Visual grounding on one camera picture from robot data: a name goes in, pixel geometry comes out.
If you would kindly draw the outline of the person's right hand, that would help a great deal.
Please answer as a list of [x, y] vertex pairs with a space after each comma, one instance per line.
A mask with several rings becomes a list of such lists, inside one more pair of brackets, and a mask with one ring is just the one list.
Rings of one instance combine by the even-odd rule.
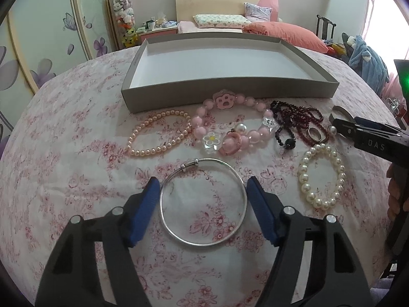
[[388, 218], [392, 222], [395, 221], [400, 212], [408, 212], [409, 210], [408, 200], [404, 203], [401, 201], [402, 191], [394, 177], [393, 169], [394, 164], [392, 163], [386, 173], [386, 178], [390, 180], [388, 185]]

